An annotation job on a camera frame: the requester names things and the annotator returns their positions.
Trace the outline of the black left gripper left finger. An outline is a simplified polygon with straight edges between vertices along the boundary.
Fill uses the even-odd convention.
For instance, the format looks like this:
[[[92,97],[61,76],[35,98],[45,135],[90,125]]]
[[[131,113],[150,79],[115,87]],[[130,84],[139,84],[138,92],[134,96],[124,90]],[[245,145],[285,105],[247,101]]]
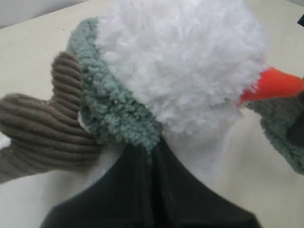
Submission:
[[[146,151],[127,146],[95,184],[55,206],[43,228],[152,228]]]

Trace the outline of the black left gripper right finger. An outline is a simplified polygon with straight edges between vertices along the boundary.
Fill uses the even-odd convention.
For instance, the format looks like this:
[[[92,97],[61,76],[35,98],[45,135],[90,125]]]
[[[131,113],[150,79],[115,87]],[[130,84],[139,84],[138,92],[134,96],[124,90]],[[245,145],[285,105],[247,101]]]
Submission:
[[[152,209],[156,228],[259,228],[255,214],[195,178],[161,139],[152,153]]]

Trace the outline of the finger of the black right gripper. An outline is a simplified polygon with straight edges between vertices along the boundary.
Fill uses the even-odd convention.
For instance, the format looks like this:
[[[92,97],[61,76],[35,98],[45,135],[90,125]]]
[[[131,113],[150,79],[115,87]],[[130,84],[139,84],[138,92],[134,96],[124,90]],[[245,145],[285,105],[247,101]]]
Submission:
[[[304,92],[302,91],[297,97],[301,104],[300,113],[295,116],[295,120],[287,128],[288,140],[303,140],[304,139]]]

